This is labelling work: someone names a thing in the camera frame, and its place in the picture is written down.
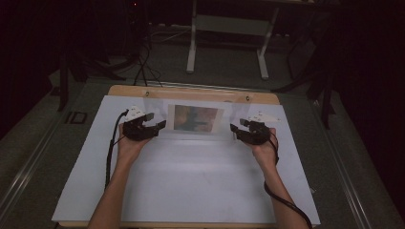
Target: white board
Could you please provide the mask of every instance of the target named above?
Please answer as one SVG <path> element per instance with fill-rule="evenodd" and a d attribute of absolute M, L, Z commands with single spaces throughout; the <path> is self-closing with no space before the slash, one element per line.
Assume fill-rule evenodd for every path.
<path fill-rule="evenodd" d="M 125 191 L 122 221 L 274 223 L 270 197 L 263 188 L 264 176 L 254 156 L 240 140 L 234 139 L 229 122 L 237 115 L 271 115 L 276 122 L 279 157 L 277 165 L 295 204 L 312 224 L 320 224 L 309 185 L 281 105 L 232 104 L 187 100 L 143 100 L 139 97 L 109 96 L 102 100 L 77 162 L 53 214 L 54 221 L 88 221 L 103 194 L 106 156 L 117 117 L 133 105 L 155 118 L 165 118 L 168 104 L 222 108 L 221 137 L 162 133 L 142 150 L 132 167 Z M 112 170 L 117 147 L 113 152 Z"/>

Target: hand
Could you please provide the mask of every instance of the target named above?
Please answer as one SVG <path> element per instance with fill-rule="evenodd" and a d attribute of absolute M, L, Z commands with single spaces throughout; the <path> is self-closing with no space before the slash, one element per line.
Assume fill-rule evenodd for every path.
<path fill-rule="evenodd" d="M 131 140 L 124 136 L 122 133 L 123 124 L 119 124 L 119 139 L 118 142 L 118 155 L 117 165 L 123 164 L 131 166 L 137 160 L 143 146 L 148 143 L 152 138 L 144 139 L 142 141 Z"/>
<path fill-rule="evenodd" d="M 270 141 L 278 148 L 276 129 L 268 128 L 268 130 L 270 131 Z M 251 145 L 247 143 L 245 143 L 245 145 L 252 149 L 252 153 L 263 171 L 276 168 L 276 149 L 274 149 L 270 142 L 267 141 L 262 145 Z"/>

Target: wooden edge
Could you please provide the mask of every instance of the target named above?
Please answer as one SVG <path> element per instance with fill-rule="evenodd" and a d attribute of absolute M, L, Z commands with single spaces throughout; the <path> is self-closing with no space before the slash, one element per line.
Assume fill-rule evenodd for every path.
<path fill-rule="evenodd" d="M 114 85 L 108 95 L 280 105 L 276 94 L 212 89 Z"/>
<path fill-rule="evenodd" d="M 87 227 L 88 221 L 59 221 L 63 227 Z M 272 228 L 275 223 L 122 222 L 128 228 Z"/>

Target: forearm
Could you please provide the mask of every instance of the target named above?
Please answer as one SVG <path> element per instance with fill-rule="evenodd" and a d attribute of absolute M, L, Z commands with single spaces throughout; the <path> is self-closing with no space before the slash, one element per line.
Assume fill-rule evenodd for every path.
<path fill-rule="evenodd" d="M 275 166 L 264 169 L 264 173 L 268 189 L 276 196 L 293 203 Z M 271 201 L 279 228 L 308 228 L 305 220 L 298 213 L 275 198 L 272 198 Z"/>
<path fill-rule="evenodd" d="M 107 189 L 104 191 L 88 228 L 119 228 L 122 202 L 130 166 L 117 165 Z"/>

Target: right hand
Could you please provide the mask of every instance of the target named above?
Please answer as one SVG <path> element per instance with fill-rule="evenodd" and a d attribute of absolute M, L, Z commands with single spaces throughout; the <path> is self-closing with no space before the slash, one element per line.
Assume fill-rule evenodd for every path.
<path fill-rule="evenodd" d="M 270 141 L 278 148 L 278 140 L 276 137 L 276 129 L 268 128 L 271 132 Z M 275 169 L 276 168 L 276 149 L 270 144 L 270 142 L 265 142 L 262 145 L 251 145 L 245 143 L 248 147 L 252 149 L 252 153 L 259 163 L 262 170 Z"/>

